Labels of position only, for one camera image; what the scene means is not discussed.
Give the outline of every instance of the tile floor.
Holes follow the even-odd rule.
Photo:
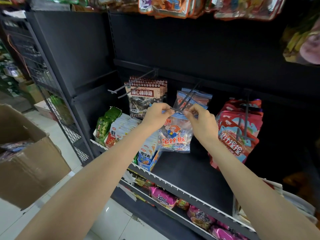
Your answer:
[[[25,116],[50,134],[51,140],[60,148],[64,159],[74,173],[82,169],[77,155],[57,122],[43,117],[38,111],[28,112]],[[56,186],[24,211],[20,211],[18,207],[0,199],[0,240],[13,240],[16,238],[27,223],[38,213],[41,206],[70,178],[70,175],[66,175]],[[168,240],[117,202],[110,199],[85,240],[147,240],[151,238],[153,240]]]

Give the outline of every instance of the hand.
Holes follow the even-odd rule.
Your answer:
[[[190,120],[193,134],[198,141],[203,144],[206,141],[218,139],[218,125],[208,110],[198,104],[191,106],[189,111],[183,111],[184,115]],[[194,117],[194,113],[199,114],[198,119]]]
[[[146,110],[141,125],[150,130],[150,134],[160,129],[166,122],[166,119],[174,114],[174,110],[166,103],[153,103],[151,107]]]

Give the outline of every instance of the forearm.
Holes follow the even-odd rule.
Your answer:
[[[80,170],[17,239],[83,239],[148,136],[148,129],[139,125]]]
[[[203,146],[262,240],[320,239],[320,231],[297,209],[234,157],[218,139]]]

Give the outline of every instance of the orange cable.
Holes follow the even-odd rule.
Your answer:
[[[20,53],[16,50],[16,48],[15,48],[15,47],[11,44],[11,42],[10,42],[10,34],[7,35],[7,39],[8,39],[9,45],[15,50],[15,52],[17,52],[17,53],[21,56],[21,58],[22,58],[22,60],[23,60],[23,63],[24,63],[24,67],[26,68],[26,71],[28,72],[29,77],[31,78],[29,69],[28,69],[28,67],[27,67],[26,61],[24,60],[22,54],[20,54]]]

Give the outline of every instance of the person's right hand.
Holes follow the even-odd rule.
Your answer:
[[[201,107],[199,104],[191,106],[189,111],[183,111],[184,115],[190,120],[193,134],[198,141],[203,144],[206,141],[218,139],[218,125],[208,110]]]

